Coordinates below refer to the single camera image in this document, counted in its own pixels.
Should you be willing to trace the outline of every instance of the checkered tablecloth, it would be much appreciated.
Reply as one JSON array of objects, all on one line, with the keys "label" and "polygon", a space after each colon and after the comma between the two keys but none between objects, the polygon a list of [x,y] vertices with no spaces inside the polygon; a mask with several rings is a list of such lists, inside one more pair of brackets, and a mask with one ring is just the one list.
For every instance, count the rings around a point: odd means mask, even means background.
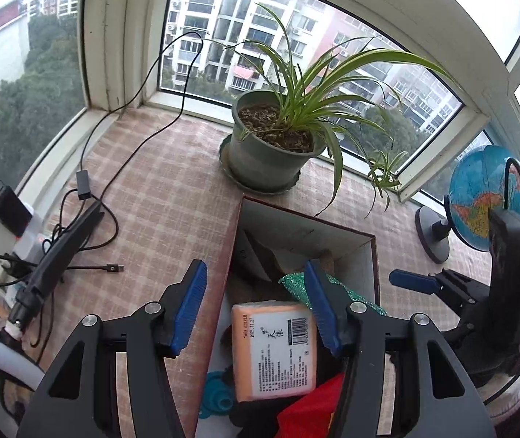
[{"label": "checkered tablecloth", "polygon": [[[86,162],[92,190],[101,193],[134,148],[174,116],[171,112],[143,107],[129,110],[115,122]],[[188,437],[195,434],[199,399],[223,296],[230,247],[226,239],[231,236],[230,225],[234,225],[242,197],[219,165],[217,150],[226,135],[225,127],[183,116],[148,142],[125,168],[105,199],[120,221],[118,239],[104,249],[80,254],[75,260],[78,265],[120,263],[125,265],[125,271],[66,274],[65,283],[56,290],[55,325],[42,362],[45,368],[50,364],[83,316],[93,313],[103,320],[126,316],[148,301],[158,299],[166,286],[179,281],[192,258],[203,259],[209,269],[208,288],[191,341],[179,358],[166,361],[175,403]],[[309,161],[293,190],[265,200],[313,215],[331,196],[332,171],[332,166],[325,162]],[[456,316],[438,299],[394,288],[388,282],[388,274],[396,268],[428,274],[445,267],[488,281],[489,255],[465,247],[451,235],[451,257],[445,265],[435,265],[424,253],[416,234],[416,206],[393,199],[384,213],[384,203],[379,202],[364,218],[372,196],[373,190],[366,182],[346,173],[337,199],[321,218],[376,235],[381,303],[390,315],[408,318],[414,312],[424,311],[439,328],[454,326]],[[71,197],[66,212],[71,216],[77,206],[77,199]],[[112,221],[106,215],[92,243],[105,241],[112,232]],[[121,426],[124,436],[133,436],[124,361],[120,363]],[[382,422],[387,424],[389,420],[391,401],[384,405],[382,413]]]}]

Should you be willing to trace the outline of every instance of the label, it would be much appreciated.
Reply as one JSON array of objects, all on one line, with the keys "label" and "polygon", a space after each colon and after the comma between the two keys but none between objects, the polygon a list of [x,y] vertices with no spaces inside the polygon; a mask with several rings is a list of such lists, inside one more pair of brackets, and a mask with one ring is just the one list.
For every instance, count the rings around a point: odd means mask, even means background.
[{"label": "label", "polygon": [[245,320],[253,395],[294,395],[311,391],[309,374],[313,373],[316,360],[309,342],[311,312],[258,313]]}]

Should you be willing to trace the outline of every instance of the green scrubber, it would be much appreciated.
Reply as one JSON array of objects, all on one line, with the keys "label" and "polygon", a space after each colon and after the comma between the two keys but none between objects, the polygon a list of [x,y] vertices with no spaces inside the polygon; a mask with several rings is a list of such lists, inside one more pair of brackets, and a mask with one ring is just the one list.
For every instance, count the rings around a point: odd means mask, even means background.
[{"label": "green scrubber", "polygon": [[[343,288],[345,288],[345,291],[347,291],[347,294],[353,301],[361,301],[362,303],[365,303],[367,306],[369,306],[382,316],[388,315],[388,313],[386,313],[386,310],[384,310],[382,307],[379,307],[378,305],[369,302],[361,295],[358,295],[356,292],[354,292],[352,289],[347,288],[336,278],[332,277],[331,275],[327,275],[327,278],[329,278],[329,281],[331,283],[336,283],[338,285],[343,286]],[[284,275],[280,280],[278,280],[278,283],[284,286],[284,288],[286,288],[288,292],[290,292],[290,294],[293,295],[293,297],[297,301],[305,304],[309,310],[312,309],[311,303],[309,302],[309,297],[307,296],[307,290],[305,289],[304,273],[289,273],[288,275]]]}]

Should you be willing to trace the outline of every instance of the potted plant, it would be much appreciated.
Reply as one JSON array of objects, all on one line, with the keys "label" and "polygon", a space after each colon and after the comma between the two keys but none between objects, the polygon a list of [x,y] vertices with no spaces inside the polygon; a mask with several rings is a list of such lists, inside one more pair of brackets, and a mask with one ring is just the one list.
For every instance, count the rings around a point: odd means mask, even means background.
[{"label": "potted plant", "polygon": [[[390,158],[387,153],[374,150],[372,155],[364,149],[359,138],[334,120],[342,118],[369,125],[390,136],[389,110],[384,105],[376,104],[359,95],[344,93],[332,95],[331,93],[344,83],[354,80],[373,80],[377,84],[383,84],[374,77],[355,72],[358,68],[373,62],[417,64],[451,77],[445,69],[410,52],[391,49],[365,50],[369,42],[360,52],[347,57],[334,69],[329,68],[331,61],[337,56],[334,54],[335,49],[341,44],[354,39],[371,41],[373,38],[353,38],[333,46],[303,73],[300,67],[293,63],[290,40],[282,21],[270,8],[262,4],[259,6],[277,21],[284,32],[287,47],[281,55],[266,43],[253,39],[233,46],[224,45],[225,49],[234,51],[246,59],[270,87],[270,90],[252,90],[243,93],[232,106],[234,130],[229,146],[229,166],[233,174],[242,184],[250,188],[277,192],[282,187],[290,185],[303,165],[310,158],[323,153],[326,148],[334,162],[333,193],[325,207],[327,208],[334,201],[343,176],[343,153],[337,136],[339,134],[348,137],[355,144],[358,152],[363,154],[369,165],[369,180],[374,187],[375,196],[379,193],[383,197],[383,192],[399,185],[393,170],[407,153],[402,152]],[[278,86],[264,74],[262,66],[235,50],[235,47],[244,43],[253,43],[259,51],[270,58]],[[321,80],[315,83],[320,74],[322,74]],[[281,92],[281,87],[286,89],[286,94]],[[399,94],[391,87],[390,90],[402,104]],[[348,102],[362,102],[375,106],[388,127],[363,118],[346,105],[341,105]]]}]

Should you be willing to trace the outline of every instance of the globe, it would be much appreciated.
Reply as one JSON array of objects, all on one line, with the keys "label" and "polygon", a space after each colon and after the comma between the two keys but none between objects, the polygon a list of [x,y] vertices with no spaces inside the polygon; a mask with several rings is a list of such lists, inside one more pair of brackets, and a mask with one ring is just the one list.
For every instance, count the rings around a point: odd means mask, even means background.
[{"label": "globe", "polygon": [[[482,146],[465,155],[453,171],[445,210],[455,234],[474,249],[489,251],[487,212],[504,206],[505,163],[511,157],[501,146]],[[520,215],[520,176],[514,165],[508,190],[508,209]]]}]

